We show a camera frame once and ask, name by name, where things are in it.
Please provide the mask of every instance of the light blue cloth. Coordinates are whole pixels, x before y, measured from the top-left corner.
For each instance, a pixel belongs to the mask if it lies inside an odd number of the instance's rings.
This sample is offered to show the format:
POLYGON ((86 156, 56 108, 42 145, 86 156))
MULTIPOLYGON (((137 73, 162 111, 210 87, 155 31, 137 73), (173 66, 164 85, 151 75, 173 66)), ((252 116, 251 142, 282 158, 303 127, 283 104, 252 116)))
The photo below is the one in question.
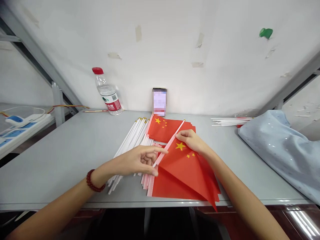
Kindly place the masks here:
POLYGON ((271 168, 320 205, 320 141, 291 129, 281 110, 250 120, 238 133, 271 168))

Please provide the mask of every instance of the blurred screen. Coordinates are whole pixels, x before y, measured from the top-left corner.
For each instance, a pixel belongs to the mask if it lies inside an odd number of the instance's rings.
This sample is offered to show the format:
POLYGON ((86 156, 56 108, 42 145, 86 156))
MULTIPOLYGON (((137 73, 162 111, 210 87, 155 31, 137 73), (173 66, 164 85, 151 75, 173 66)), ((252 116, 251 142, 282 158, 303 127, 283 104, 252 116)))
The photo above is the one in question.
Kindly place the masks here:
POLYGON ((166 115, 167 90, 153 89, 153 113, 158 116, 166 115))

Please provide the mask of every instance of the plastic bottle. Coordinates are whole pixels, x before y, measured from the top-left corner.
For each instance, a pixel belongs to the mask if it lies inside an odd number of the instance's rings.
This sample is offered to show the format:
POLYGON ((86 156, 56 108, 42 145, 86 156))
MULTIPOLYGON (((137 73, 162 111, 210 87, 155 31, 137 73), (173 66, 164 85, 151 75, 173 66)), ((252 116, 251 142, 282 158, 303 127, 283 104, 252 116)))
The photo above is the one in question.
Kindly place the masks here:
POLYGON ((109 113, 114 116, 120 115, 122 108, 116 90, 112 85, 107 83, 102 68, 94 67, 92 71, 96 75, 97 89, 104 103, 107 105, 109 113))

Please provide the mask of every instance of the hand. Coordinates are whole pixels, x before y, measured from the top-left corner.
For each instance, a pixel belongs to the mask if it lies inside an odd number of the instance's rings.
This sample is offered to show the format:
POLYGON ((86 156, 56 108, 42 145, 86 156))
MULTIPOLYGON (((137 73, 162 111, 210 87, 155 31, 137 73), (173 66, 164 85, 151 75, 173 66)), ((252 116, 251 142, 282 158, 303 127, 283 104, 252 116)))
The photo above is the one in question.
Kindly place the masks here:
POLYGON ((180 131, 176 134, 176 138, 199 154, 210 148, 192 129, 180 131))
POLYGON ((168 153, 161 147, 139 145, 105 164, 108 164, 108 168, 114 175, 141 172, 158 176, 158 171, 152 167, 158 156, 155 152, 168 153))

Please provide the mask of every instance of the large yellow star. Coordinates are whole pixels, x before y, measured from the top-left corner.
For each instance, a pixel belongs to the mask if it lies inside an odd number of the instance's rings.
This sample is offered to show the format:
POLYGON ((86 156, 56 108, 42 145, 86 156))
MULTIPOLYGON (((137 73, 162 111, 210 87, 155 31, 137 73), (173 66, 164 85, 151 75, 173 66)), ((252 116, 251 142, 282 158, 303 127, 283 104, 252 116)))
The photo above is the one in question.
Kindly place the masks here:
POLYGON ((183 145, 183 143, 181 142, 181 143, 176 143, 177 144, 177 147, 176 147, 176 149, 177 148, 180 148, 181 149, 181 151, 182 151, 182 148, 184 148, 185 147, 185 145, 183 145))

